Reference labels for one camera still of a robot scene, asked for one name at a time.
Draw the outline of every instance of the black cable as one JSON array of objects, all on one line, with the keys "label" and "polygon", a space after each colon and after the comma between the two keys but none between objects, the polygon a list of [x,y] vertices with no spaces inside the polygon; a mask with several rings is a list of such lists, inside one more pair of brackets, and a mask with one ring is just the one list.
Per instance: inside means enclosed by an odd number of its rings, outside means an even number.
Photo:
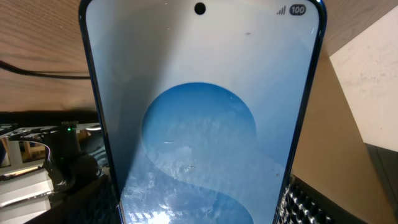
[{"label": "black cable", "polygon": [[[81,76],[70,76],[70,75],[49,75],[39,72],[33,72],[29,70],[24,70],[21,68],[17,68],[13,65],[10,65],[6,62],[0,60],[0,68],[5,71],[12,72],[18,75],[26,75],[31,77],[41,77],[41,78],[58,78],[58,79],[66,79],[66,80],[89,80],[90,77],[81,77]],[[46,72],[46,73],[79,73],[79,72]]]}]

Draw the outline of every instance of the wooden table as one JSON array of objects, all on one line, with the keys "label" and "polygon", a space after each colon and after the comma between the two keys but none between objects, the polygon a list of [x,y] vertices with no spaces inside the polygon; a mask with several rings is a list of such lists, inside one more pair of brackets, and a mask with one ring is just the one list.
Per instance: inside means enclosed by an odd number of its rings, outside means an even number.
[{"label": "wooden table", "polygon": [[[86,72],[79,0],[1,0],[0,60],[27,70]],[[294,161],[294,174],[369,223],[394,214],[359,135],[329,55],[396,0],[327,0],[328,29]],[[0,111],[95,110],[88,80],[49,80],[0,70]]]}]

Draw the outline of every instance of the phone screen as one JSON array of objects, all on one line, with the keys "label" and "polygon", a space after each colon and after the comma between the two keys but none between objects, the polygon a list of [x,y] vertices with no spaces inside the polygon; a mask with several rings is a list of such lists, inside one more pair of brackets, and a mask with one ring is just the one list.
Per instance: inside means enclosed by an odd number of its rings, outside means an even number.
[{"label": "phone screen", "polygon": [[272,223],[316,5],[94,0],[84,16],[126,222]]}]

